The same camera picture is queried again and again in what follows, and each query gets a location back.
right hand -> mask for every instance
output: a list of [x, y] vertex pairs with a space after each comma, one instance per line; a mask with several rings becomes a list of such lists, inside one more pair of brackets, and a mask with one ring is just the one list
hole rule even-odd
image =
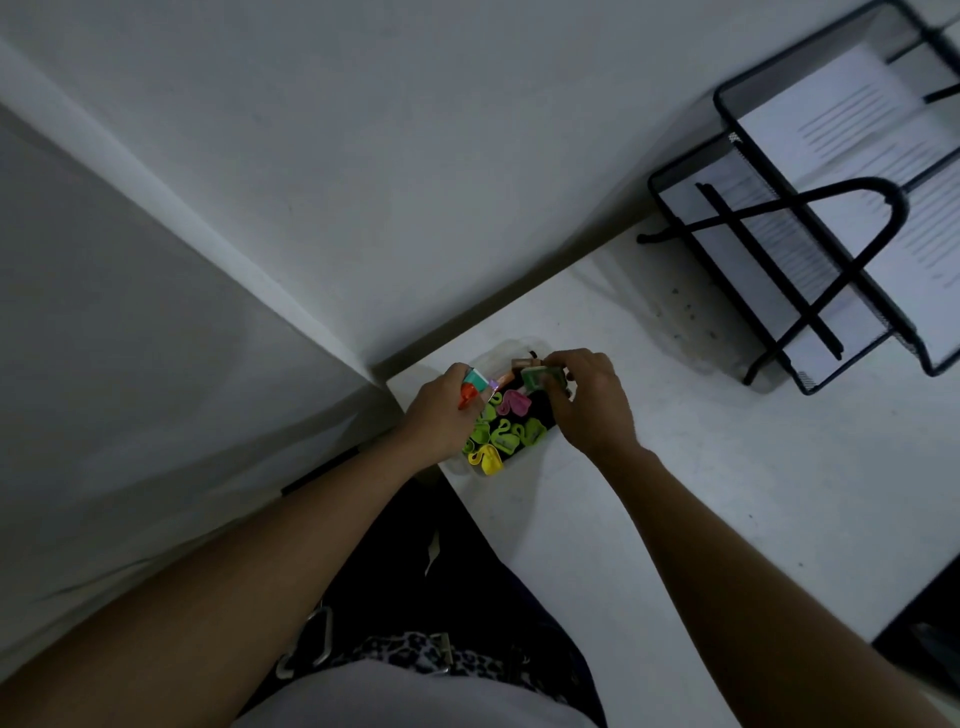
[[638, 447], [630, 403], [606, 354], [589, 349], [553, 352], [543, 365], [566, 367], [567, 378], [577, 382], [573, 401], [558, 382], [546, 382], [554, 419], [570, 445], [593, 461]]

green binder clip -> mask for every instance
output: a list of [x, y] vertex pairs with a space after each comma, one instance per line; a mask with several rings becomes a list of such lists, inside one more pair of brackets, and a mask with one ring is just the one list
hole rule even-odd
[[532, 448], [543, 439], [547, 432], [546, 425], [536, 417], [531, 417], [525, 425], [514, 425], [513, 430], [514, 435], [520, 438], [520, 442], [523, 443], [525, 448]]
[[470, 434], [470, 440], [477, 445], [486, 445], [490, 441], [490, 423], [476, 423]]
[[490, 441], [494, 447], [513, 455], [520, 447], [520, 438], [510, 431], [510, 420], [500, 420], [500, 425], [491, 433]]

white desk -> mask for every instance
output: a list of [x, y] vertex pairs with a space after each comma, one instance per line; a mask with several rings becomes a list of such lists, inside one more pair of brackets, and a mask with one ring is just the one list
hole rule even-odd
[[[759, 344], [706, 273], [679, 241], [633, 242], [660, 225], [510, 303], [395, 376], [391, 391], [406, 408], [452, 362], [510, 339], [606, 352], [640, 440], [872, 639], [960, 551], [960, 368], [930, 379], [889, 342], [813, 397], [769, 376], [767, 393], [764, 382], [748, 389], [733, 374]], [[459, 458], [442, 468], [585, 653], [611, 726], [736, 724], [626, 512], [558, 430], [493, 478]]]

left hand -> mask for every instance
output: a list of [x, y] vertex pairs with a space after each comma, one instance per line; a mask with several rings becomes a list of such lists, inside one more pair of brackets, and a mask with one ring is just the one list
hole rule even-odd
[[454, 364], [445, 374], [424, 384], [396, 428], [396, 437], [404, 447], [417, 454], [421, 470], [463, 449], [473, 424], [493, 394], [488, 387], [466, 408], [458, 409], [460, 385], [469, 369], [466, 364]]

dark pants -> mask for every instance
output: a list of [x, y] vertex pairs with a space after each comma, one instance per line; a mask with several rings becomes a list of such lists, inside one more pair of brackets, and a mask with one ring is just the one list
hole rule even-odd
[[[440, 553], [424, 575], [438, 532]], [[323, 605], [333, 612], [334, 656], [371, 636], [446, 632], [456, 647], [507, 665], [522, 655], [529, 660], [525, 670], [606, 728], [580, 650], [496, 557], [446, 482], [403, 486], [340, 569]], [[304, 631], [304, 637], [316, 640], [322, 633]], [[271, 671], [244, 712], [289, 683]]]

